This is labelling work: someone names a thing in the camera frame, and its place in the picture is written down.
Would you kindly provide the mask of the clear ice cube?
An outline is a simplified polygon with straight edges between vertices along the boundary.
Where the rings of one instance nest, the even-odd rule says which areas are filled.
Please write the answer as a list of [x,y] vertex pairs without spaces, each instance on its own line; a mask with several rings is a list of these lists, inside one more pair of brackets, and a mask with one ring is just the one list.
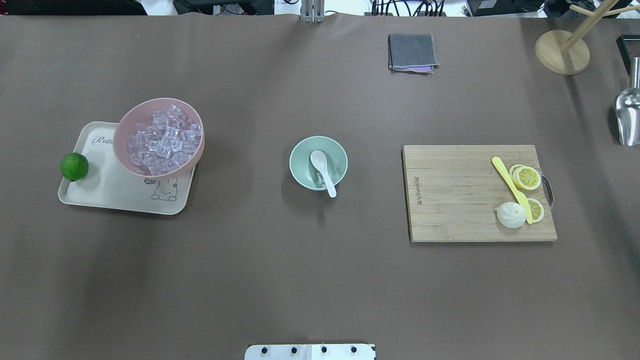
[[316,187],[322,187],[325,186],[325,180],[324,177],[322,175],[322,173],[316,171],[315,172],[315,177],[314,177],[314,184]]

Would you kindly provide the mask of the white ceramic spoon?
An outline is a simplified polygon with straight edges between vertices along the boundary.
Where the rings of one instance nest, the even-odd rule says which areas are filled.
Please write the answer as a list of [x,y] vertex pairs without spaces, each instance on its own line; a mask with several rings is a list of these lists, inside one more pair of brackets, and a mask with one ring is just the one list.
[[336,198],[338,192],[336,191],[333,180],[329,174],[329,167],[327,163],[327,158],[325,153],[322,150],[316,149],[310,153],[310,161],[311,164],[315,167],[315,169],[320,173],[324,183],[326,185],[327,193],[330,198]]

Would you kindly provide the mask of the mint green bowl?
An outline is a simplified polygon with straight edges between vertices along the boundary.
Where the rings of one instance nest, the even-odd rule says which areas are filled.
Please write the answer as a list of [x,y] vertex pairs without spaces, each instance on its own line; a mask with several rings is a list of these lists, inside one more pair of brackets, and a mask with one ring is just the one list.
[[318,172],[310,160],[310,154],[314,150],[321,150],[326,155],[327,170],[334,186],[337,186],[347,173],[349,159],[343,146],[327,136],[307,137],[294,146],[289,157],[292,177],[306,189],[326,191],[326,185],[317,187],[314,184],[315,173]]

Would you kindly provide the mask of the pile of clear ice cubes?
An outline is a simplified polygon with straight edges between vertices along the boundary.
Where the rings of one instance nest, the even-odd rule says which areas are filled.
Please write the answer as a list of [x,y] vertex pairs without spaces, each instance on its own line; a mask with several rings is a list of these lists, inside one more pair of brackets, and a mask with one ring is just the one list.
[[201,120],[177,104],[154,107],[126,133],[126,159],[134,173],[158,177],[178,171],[196,157],[205,142]]

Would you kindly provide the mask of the pink bowl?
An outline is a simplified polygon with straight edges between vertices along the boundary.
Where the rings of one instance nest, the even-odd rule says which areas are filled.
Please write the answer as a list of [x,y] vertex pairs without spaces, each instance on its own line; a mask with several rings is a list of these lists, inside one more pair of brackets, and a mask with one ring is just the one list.
[[176,98],[170,98],[170,97],[154,98],[151,100],[144,101],[141,104],[135,105],[135,107],[129,110],[122,117],[121,121],[119,121],[113,136],[114,154],[118,159],[118,161],[120,162],[120,164],[130,173],[140,177],[151,178],[153,180],[160,180],[160,179],[164,180],[168,178],[175,178],[178,176],[182,176],[185,173],[189,173],[196,166],[198,161],[201,159],[202,154],[204,152],[204,148],[205,148],[205,141],[204,141],[203,147],[200,150],[198,150],[198,152],[196,153],[195,158],[192,161],[188,162],[184,167],[179,168],[178,171],[175,171],[175,172],[160,175],[158,177],[152,177],[150,175],[140,175],[135,173],[133,171],[133,167],[129,164],[127,160],[128,153],[127,153],[126,144],[125,144],[125,136],[128,132],[131,132],[133,130],[134,121],[137,120],[138,117],[144,116],[144,112],[149,111],[154,107],[159,107],[160,109],[162,109],[171,104],[177,104],[181,109],[184,109],[190,116],[194,117],[197,120],[200,120],[202,123],[201,116],[191,105],[189,105],[185,101],[178,100]]

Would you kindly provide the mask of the metal ice scoop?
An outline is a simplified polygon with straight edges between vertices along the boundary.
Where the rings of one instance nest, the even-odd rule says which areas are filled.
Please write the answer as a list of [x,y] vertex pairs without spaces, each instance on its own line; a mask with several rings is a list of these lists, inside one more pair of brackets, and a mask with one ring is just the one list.
[[630,66],[630,85],[615,100],[619,142],[624,146],[640,143],[640,58],[634,57]]

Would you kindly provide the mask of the bamboo cutting board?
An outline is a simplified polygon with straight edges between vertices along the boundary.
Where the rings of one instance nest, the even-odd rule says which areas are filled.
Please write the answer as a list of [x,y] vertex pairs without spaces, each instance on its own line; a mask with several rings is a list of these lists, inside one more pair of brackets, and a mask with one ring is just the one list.
[[514,194],[495,169],[499,157],[507,168],[540,171],[534,145],[405,145],[402,165],[410,240],[444,242],[553,242],[557,240],[543,186],[525,190],[542,204],[544,216],[533,224],[507,228],[496,215]]

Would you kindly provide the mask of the grey folded cloth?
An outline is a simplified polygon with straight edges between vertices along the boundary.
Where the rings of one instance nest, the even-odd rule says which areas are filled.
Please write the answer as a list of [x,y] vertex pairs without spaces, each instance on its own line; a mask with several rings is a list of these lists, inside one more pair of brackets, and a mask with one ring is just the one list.
[[388,69],[394,72],[431,75],[441,64],[430,33],[388,35]]

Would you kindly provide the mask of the yellow plastic knife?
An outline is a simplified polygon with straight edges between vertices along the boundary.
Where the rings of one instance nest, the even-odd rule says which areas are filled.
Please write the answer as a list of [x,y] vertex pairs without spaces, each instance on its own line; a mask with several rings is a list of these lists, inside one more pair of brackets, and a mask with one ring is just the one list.
[[505,164],[503,163],[503,160],[498,156],[494,156],[491,158],[491,162],[494,168],[496,169],[496,171],[498,171],[500,176],[505,181],[505,184],[509,187],[514,198],[517,200],[519,205],[521,205],[521,207],[524,209],[526,222],[528,224],[533,224],[534,223],[533,214],[531,212],[531,207],[530,207],[528,198],[526,198],[525,194],[519,191],[515,186],[514,180],[512,180],[512,177],[510,176],[509,171],[507,170]]

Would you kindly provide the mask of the cream rectangular rabbit tray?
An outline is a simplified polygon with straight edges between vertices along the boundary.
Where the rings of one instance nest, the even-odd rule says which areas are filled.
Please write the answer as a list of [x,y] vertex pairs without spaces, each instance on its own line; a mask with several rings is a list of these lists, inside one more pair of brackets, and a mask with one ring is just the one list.
[[146,214],[176,215],[185,208],[195,170],[155,180],[129,173],[115,157],[116,123],[92,121],[78,135],[74,152],[87,158],[87,176],[63,178],[58,199],[67,205],[110,208]]

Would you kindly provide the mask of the lemon slice near bun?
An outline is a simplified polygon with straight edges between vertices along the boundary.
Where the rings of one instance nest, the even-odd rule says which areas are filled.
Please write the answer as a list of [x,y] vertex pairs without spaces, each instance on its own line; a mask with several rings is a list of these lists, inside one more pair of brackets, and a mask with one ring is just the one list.
[[528,201],[530,212],[531,212],[531,218],[532,218],[531,223],[532,224],[539,223],[540,221],[542,221],[542,219],[546,214],[546,210],[544,209],[544,206],[540,201],[538,201],[535,198],[528,198],[527,201]]

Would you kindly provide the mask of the green lime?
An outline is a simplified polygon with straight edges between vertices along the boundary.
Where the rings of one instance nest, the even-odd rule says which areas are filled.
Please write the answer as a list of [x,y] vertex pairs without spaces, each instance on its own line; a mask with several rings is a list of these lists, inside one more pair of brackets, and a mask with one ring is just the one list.
[[68,153],[60,162],[60,171],[69,182],[77,182],[88,175],[89,160],[82,153]]

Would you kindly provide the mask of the wooden mug tree stand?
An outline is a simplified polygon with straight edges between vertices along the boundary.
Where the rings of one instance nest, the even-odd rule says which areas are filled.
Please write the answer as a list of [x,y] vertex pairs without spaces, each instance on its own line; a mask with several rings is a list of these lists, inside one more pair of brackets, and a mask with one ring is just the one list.
[[577,75],[587,68],[590,51],[583,37],[606,16],[618,15],[640,9],[640,6],[626,6],[612,10],[617,0],[604,0],[594,11],[571,5],[570,10],[586,16],[586,19],[574,30],[549,30],[535,41],[534,51],[537,59],[547,69],[559,75]]

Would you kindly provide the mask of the aluminium frame post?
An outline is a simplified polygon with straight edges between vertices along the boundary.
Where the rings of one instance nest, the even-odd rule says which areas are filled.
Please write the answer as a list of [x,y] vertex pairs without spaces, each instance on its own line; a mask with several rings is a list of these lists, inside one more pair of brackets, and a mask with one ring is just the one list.
[[308,24],[320,24],[325,22],[324,0],[300,0],[301,22]]

